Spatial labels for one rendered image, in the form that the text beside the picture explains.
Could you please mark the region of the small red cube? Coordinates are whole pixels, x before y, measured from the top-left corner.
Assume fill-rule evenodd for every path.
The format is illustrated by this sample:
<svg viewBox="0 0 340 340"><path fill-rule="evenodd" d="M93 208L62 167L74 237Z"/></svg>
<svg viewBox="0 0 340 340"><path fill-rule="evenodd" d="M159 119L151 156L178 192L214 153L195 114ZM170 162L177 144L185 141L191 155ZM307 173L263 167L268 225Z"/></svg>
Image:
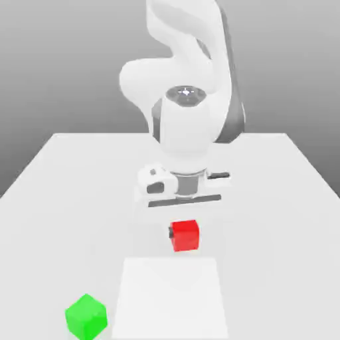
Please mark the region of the small red cube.
<svg viewBox="0 0 340 340"><path fill-rule="evenodd" d="M169 238L175 252L197 250L199 248L200 230L196 220L172 222Z"/></svg>

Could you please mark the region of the small green cube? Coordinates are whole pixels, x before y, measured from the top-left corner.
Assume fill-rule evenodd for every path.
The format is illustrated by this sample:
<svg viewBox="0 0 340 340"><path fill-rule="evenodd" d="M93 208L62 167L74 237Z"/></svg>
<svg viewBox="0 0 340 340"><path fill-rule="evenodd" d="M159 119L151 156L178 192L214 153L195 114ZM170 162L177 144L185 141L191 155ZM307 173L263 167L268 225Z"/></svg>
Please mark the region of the small green cube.
<svg viewBox="0 0 340 340"><path fill-rule="evenodd" d="M78 340L94 340L108 326L106 306L84 294L65 310L69 332Z"/></svg>

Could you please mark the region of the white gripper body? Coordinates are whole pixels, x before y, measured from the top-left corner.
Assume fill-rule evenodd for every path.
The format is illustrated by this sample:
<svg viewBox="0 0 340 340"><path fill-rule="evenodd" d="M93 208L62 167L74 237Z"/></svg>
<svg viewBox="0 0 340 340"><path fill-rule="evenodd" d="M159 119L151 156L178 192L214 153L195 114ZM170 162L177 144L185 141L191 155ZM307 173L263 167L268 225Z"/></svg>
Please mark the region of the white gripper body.
<svg viewBox="0 0 340 340"><path fill-rule="evenodd" d="M139 195L134 199L135 216L175 216L197 213L201 210L222 207L228 203L223 194L176 197L175 195Z"/></svg>

